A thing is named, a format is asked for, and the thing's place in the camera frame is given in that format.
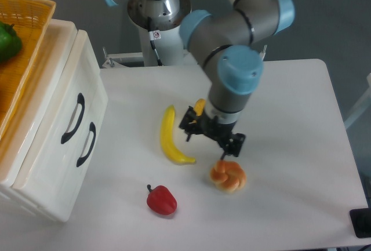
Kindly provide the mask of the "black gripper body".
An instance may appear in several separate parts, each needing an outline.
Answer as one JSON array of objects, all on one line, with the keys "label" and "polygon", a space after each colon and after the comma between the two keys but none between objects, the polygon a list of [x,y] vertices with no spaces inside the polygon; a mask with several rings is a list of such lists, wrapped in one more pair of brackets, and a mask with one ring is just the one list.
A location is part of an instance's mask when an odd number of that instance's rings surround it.
[{"label": "black gripper body", "polygon": [[236,124],[236,122],[220,123],[218,116],[211,118],[207,115],[206,111],[203,111],[199,123],[202,128],[202,134],[215,141],[218,145],[222,138],[232,133]]}]

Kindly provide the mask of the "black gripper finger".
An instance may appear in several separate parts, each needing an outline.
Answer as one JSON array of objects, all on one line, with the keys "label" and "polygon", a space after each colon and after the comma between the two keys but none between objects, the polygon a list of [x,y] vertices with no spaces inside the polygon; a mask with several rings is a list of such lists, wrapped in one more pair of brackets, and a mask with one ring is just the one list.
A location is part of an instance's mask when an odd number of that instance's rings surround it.
[{"label": "black gripper finger", "polygon": [[186,142],[189,142],[192,135],[202,134],[202,128],[199,123],[200,118],[201,116],[197,115],[194,108],[189,106],[179,124],[179,128],[184,130],[184,133],[187,135]]},{"label": "black gripper finger", "polygon": [[222,138],[219,142],[220,147],[223,149],[220,159],[223,160],[226,156],[239,157],[245,139],[246,136],[242,133],[231,133],[227,137]]}]

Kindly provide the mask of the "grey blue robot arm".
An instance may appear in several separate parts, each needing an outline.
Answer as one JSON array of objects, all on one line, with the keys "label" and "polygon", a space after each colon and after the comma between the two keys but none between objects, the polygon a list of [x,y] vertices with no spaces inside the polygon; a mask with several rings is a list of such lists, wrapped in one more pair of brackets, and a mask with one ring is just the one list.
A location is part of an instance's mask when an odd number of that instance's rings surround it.
[{"label": "grey blue robot arm", "polygon": [[174,65],[185,52],[193,56],[211,87],[201,114],[189,108],[180,128],[187,136],[212,139],[224,156],[237,157],[245,135],[232,130],[263,72],[263,57],[251,45],[288,28],[295,9],[292,0],[229,1],[232,11],[214,17],[193,10],[190,0],[105,0],[108,6],[127,4],[145,66]]}]

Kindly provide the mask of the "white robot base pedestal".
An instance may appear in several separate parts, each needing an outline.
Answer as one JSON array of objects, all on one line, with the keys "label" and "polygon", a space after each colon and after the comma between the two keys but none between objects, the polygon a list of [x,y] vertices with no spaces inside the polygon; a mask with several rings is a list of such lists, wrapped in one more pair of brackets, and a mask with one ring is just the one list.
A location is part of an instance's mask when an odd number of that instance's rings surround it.
[{"label": "white robot base pedestal", "polygon": [[179,35],[180,27],[161,31],[148,31],[137,26],[145,67],[180,66],[184,64],[184,45]]}]

